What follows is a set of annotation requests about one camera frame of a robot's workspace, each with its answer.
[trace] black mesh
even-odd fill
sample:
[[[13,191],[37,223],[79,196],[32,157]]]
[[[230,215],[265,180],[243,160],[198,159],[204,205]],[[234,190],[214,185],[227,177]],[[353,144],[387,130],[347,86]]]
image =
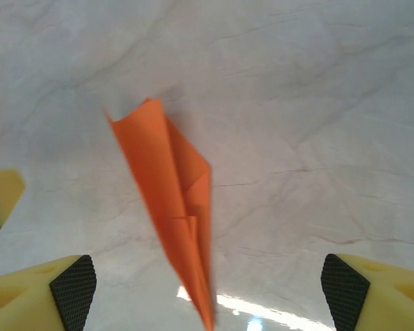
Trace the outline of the black mesh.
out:
[[[92,259],[83,255],[50,284],[65,331],[82,331],[97,287]]]
[[[359,319],[370,282],[337,255],[325,258],[322,290],[337,331],[353,331]]]

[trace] white marble surface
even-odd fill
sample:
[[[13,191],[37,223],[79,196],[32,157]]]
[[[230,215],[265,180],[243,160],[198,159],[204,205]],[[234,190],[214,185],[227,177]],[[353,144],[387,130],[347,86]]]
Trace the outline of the white marble surface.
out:
[[[86,330],[202,330],[101,112],[146,96],[213,166],[218,331],[332,330],[329,252],[414,269],[414,0],[0,0],[0,274],[90,254]]]

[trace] folded paper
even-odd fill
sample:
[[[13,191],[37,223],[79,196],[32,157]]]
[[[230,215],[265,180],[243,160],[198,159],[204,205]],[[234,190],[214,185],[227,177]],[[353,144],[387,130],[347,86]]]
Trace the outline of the folded paper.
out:
[[[210,166],[166,117],[158,99],[146,99],[119,121],[107,111],[106,116],[166,256],[211,331]]]

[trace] yellow foam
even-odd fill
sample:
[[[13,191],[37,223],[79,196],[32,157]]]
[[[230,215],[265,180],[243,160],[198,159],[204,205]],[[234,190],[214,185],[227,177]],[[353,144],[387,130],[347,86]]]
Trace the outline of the yellow foam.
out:
[[[414,271],[355,255],[338,257],[371,283],[356,331],[414,330]]]
[[[8,219],[24,189],[23,179],[16,170],[0,170],[0,228]]]
[[[80,257],[0,276],[0,331],[64,331],[49,284]]]

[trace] paper airplane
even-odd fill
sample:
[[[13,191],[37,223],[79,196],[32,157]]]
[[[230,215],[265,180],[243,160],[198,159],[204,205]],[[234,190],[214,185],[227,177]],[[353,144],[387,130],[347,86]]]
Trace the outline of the paper airplane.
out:
[[[119,121],[105,113],[166,256],[212,331],[210,166],[166,117],[160,100],[146,99]]]

